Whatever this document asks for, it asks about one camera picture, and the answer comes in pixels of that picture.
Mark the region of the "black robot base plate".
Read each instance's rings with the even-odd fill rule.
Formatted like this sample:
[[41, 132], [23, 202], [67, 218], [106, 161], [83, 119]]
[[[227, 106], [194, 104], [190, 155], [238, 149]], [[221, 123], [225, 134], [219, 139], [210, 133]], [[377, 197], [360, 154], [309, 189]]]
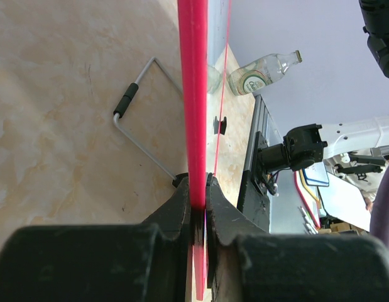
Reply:
[[275, 194], [272, 175], [278, 170], [280, 146], [269, 147], [260, 131], [256, 132], [239, 189], [237, 209], [265, 233], [270, 232], [270, 198]]

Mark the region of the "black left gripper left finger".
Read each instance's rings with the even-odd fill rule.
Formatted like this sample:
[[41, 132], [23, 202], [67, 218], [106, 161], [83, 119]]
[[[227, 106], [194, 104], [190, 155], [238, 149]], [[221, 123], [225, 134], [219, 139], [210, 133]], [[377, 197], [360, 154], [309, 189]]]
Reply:
[[0, 251], [0, 301], [190, 301], [187, 179], [139, 224], [17, 229]]

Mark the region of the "pink-framed whiteboard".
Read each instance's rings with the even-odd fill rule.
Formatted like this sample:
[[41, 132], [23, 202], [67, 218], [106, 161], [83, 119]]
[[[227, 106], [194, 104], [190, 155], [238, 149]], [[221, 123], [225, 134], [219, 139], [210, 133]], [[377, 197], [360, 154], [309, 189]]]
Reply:
[[178, 1], [195, 298], [207, 288], [206, 182], [216, 173], [230, 1]]

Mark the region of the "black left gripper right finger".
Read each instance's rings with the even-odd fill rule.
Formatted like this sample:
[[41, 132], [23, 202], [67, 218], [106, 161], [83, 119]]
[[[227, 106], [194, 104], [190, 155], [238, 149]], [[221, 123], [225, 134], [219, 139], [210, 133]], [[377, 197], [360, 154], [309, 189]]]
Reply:
[[270, 235], [206, 182], [213, 301], [389, 301], [389, 250], [357, 235]]

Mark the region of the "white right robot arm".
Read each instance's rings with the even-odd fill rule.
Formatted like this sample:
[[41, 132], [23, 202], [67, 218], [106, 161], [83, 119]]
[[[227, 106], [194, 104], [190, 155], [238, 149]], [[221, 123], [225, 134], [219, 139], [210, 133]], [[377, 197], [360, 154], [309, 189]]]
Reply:
[[[389, 1], [360, 1], [367, 45], [389, 78]], [[259, 148], [253, 166], [262, 172], [299, 171], [352, 150], [389, 145], [389, 116], [336, 125], [305, 125], [290, 130], [283, 142]]]

